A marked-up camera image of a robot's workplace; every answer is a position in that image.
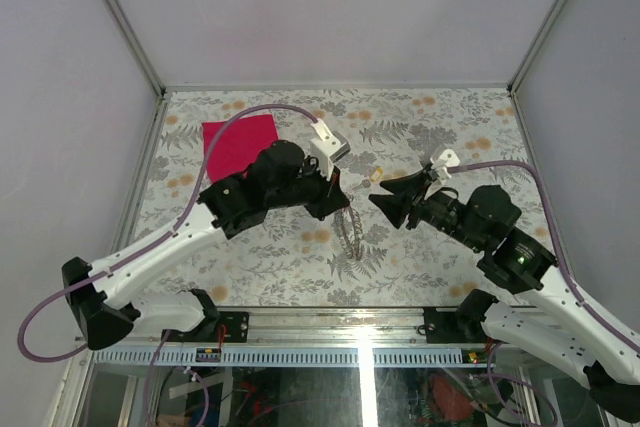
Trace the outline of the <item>large metal keyring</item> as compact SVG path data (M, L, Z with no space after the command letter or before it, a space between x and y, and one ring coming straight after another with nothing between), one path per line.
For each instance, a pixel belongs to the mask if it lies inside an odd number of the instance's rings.
M349 205L334 214L333 228L346 257L360 261L364 254L363 226L359 213Z

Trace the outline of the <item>yellow key tag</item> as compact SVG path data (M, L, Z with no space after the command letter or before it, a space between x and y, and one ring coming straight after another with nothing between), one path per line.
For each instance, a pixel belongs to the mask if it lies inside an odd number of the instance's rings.
M380 181L380 179L382 178L382 176L383 176L383 171L382 171L382 170L380 170L380 169L376 169L376 170L373 172L373 174L371 175L370 180L371 180L373 183L376 183L376 182L379 182L379 181Z

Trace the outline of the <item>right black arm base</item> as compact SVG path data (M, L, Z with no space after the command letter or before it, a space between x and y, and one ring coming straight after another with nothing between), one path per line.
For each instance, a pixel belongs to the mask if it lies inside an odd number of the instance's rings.
M423 324L419 329L431 344L486 343L488 336L481 323L497 302L494 295L474 289L454 310L423 307Z

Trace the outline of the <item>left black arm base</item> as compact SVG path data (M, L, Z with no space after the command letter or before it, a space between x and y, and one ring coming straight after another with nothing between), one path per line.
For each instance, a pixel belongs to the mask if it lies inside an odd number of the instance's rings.
M246 311L220 311L203 289L178 295L178 324L162 331L170 342L246 343L250 315Z

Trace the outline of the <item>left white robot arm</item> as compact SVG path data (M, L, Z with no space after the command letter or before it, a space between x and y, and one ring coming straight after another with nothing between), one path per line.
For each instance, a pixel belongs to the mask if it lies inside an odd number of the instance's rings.
M262 224L275 209L302 206L317 220L348 207L335 163L349 144L337 137L314 140L311 155L278 140L242 171L212 183L176 219L109 257L75 257L62 267L66 301L87 347L98 351L131 334L165 335L172 341L223 337L225 325L210 295L191 288L144 295L167 270L201 249Z

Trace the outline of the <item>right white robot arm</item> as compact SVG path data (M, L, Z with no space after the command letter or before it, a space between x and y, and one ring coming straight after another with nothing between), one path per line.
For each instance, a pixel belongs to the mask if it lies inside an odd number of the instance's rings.
M499 185L474 189L467 202L444 186L447 172L421 170L385 181L370 195L395 228L427 223L478 254L478 269L495 286L539 308L557 329L527 320L492 294L473 290L459 306L458 334L512 344L586 388L602 409L639 420L639 335L571 277L566 266L516 225L521 215Z

